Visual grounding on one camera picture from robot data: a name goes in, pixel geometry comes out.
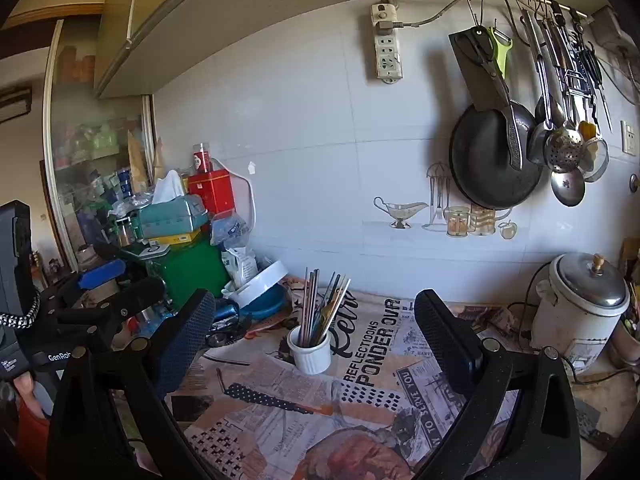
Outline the person's hand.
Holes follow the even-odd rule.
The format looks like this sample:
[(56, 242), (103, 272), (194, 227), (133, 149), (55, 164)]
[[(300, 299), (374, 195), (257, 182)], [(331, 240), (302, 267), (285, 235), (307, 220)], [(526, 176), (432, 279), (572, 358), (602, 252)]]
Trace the person's hand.
[(13, 385), (20, 395), (21, 400), (26, 404), (26, 408), (39, 419), (48, 419), (49, 416), (42, 410), (42, 406), (34, 395), (35, 383), (29, 372), (21, 374), (13, 379)]

